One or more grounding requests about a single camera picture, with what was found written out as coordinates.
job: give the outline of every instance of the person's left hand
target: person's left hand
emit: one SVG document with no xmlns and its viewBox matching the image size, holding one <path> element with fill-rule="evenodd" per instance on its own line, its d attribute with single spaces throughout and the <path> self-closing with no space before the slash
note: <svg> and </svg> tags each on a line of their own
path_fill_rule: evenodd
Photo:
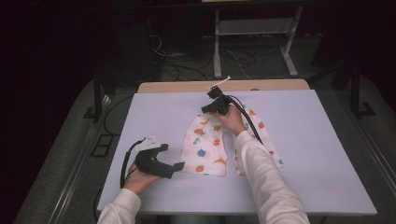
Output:
<svg viewBox="0 0 396 224">
<path fill-rule="evenodd" d="M 137 195 L 143 193 L 143 191 L 145 191 L 145 189 L 148 188 L 154 181 L 162 179 L 159 176 L 147 175 L 139 171 L 135 164 L 132 164 L 132 166 L 129 168 L 128 174 L 129 173 L 131 174 L 125 180 L 123 188 L 129 189 Z"/>
</svg>

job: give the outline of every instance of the white tabletop surface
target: white tabletop surface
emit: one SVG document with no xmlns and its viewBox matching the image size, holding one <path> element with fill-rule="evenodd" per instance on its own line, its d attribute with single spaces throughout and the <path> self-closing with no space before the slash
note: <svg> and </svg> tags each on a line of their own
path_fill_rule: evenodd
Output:
<svg viewBox="0 0 396 224">
<path fill-rule="evenodd" d="M 315 91 L 236 91 L 265 123 L 285 166 L 281 168 L 308 214 L 363 216 L 376 210 L 351 165 Z M 150 134 L 169 144 L 158 160 L 179 162 L 183 137 L 201 107 L 212 100 L 203 92 L 137 93 L 123 127 L 98 204 L 101 211 L 120 190 L 120 170 L 130 146 Z M 224 177 L 177 172 L 142 194 L 140 212 L 149 214 L 256 213 L 245 176 L 233 163 L 233 138 L 224 135 L 228 155 Z M 133 151 L 130 163 L 136 156 Z"/>
</svg>

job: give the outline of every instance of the person's right hand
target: person's right hand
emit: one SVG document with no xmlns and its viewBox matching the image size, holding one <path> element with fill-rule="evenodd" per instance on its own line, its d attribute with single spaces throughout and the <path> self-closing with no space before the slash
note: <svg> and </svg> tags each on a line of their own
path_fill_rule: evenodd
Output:
<svg viewBox="0 0 396 224">
<path fill-rule="evenodd" d="M 228 114 L 221 115 L 219 113 L 212 113 L 212 116 L 219 119 L 224 127 L 229 129 L 236 136 L 245 130 L 241 112 L 234 105 L 228 107 Z"/>
</svg>

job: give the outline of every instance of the white sleeve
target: white sleeve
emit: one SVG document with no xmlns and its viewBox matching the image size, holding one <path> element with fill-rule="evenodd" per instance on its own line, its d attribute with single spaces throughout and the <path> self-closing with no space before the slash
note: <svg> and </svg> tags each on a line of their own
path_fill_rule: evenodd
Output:
<svg viewBox="0 0 396 224">
<path fill-rule="evenodd" d="M 106 204 L 98 223 L 134 223 L 140 204 L 140 198 L 134 192 L 121 189 L 113 202 Z"/>
<path fill-rule="evenodd" d="M 260 223 L 309 223 L 302 202 L 265 147 L 247 131 L 240 133 L 234 143 L 253 192 Z"/>
</svg>

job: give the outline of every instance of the floor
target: floor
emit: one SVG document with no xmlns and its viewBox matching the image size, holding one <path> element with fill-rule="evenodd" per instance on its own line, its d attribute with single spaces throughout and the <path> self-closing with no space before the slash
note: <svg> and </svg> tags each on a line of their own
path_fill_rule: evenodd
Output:
<svg viewBox="0 0 396 224">
<path fill-rule="evenodd" d="M 279 48 L 282 35 L 254 35 L 222 38 L 220 41 L 223 77 L 231 79 L 290 78 Z M 197 48 L 172 47 L 165 52 L 160 81 L 213 79 L 213 46 L 210 37 Z M 297 36 L 290 50 L 299 78 L 309 79 L 322 68 L 311 66 L 320 36 Z M 324 223 L 393 223 L 396 198 L 392 187 L 392 169 L 396 169 L 396 115 L 376 86 L 361 77 L 361 101 L 367 102 L 376 116 L 356 119 L 349 110 L 350 89 L 334 90 L 330 74 L 310 85 L 320 101 L 338 137 L 371 197 L 378 214 L 369 217 L 328 217 Z M 93 106 L 92 83 L 79 95 L 50 154 L 32 187 L 15 223 L 95 223 L 99 214 L 94 207 L 106 180 L 123 121 L 135 88 L 119 89 L 103 102 L 104 114 L 96 122 L 84 118 Z M 385 160 L 377 160 L 381 153 Z M 309 216 L 311 223 L 322 217 Z M 142 223 L 154 223 L 155 217 L 141 216 Z"/>
</svg>

